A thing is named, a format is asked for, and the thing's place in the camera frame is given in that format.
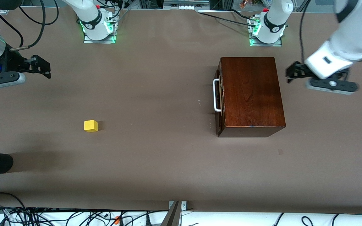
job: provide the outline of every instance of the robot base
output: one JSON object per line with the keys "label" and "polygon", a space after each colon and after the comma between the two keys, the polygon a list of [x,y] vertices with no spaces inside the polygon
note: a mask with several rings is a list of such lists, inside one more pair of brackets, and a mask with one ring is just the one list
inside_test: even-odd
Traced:
{"label": "robot base", "polygon": [[[258,22],[253,19],[247,19],[248,24],[258,25]],[[273,47],[281,47],[282,39],[279,38],[275,43],[263,43],[256,36],[253,35],[255,28],[248,26],[248,35],[250,36],[250,46],[273,46]]]}
{"label": "robot base", "polygon": [[[112,12],[107,12],[108,17],[112,17]],[[107,29],[112,30],[113,32],[110,33],[107,37],[105,37],[102,40],[92,40],[89,38],[86,33],[85,29],[83,28],[83,33],[85,34],[85,37],[83,38],[83,43],[91,44],[91,43],[99,43],[99,44],[112,44],[115,43],[117,39],[117,30],[118,30],[118,20],[119,20],[119,14],[112,18],[111,20],[107,20]]]}

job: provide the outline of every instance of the table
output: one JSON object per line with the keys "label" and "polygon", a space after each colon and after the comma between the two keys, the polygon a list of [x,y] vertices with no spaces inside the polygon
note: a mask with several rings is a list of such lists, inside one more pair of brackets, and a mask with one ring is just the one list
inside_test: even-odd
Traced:
{"label": "table", "polygon": [[[41,21],[40,8],[26,11]],[[362,63],[352,67],[361,87],[351,96],[287,84],[285,69],[300,59],[300,16],[289,18],[283,47],[250,47],[242,25],[192,10],[131,10],[117,43],[104,45],[83,44],[75,13],[61,8],[40,42],[21,51],[49,61],[52,79],[28,74],[0,89],[0,153],[16,162],[0,191],[43,207],[165,209],[180,199],[202,211],[362,213]],[[5,17],[25,45],[36,39],[40,26],[20,10]],[[47,21],[54,17],[47,9]],[[306,15],[306,56],[335,21]],[[1,21],[0,29],[19,44]],[[226,56],[275,58],[285,129],[216,137],[211,82]],[[83,131],[90,119],[102,130]]]}

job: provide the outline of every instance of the yellow block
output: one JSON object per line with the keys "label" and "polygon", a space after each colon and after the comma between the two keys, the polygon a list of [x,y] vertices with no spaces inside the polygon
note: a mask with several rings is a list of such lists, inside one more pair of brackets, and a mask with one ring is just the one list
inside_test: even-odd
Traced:
{"label": "yellow block", "polygon": [[98,124],[95,120],[85,121],[85,131],[88,133],[97,132]]}

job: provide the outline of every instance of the metal bracket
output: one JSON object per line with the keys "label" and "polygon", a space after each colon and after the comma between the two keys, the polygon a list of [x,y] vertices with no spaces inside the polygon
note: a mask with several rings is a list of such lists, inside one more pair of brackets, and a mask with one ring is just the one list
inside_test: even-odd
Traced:
{"label": "metal bracket", "polygon": [[184,207],[187,208],[187,202],[182,204],[182,201],[170,201],[170,209],[167,212],[166,216],[164,217],[163,222],[160,226],[179,226],[180,225],[180,218],[181,218],[181,209]]}
{"label": "metal bracket", "polygon": [[[171,206],[173,205],[175,201],[168,202],[168,209],[171,209]],[[181,211],[187,210],[187,201],[181,201]]]}

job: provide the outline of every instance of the box lid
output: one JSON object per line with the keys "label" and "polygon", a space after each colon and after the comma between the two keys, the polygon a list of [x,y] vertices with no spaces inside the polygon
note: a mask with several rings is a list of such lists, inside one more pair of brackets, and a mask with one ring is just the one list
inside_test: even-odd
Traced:
{"label": "box lid", "polygon": [[222,57],[226,127],[285,127],[273,57]]}

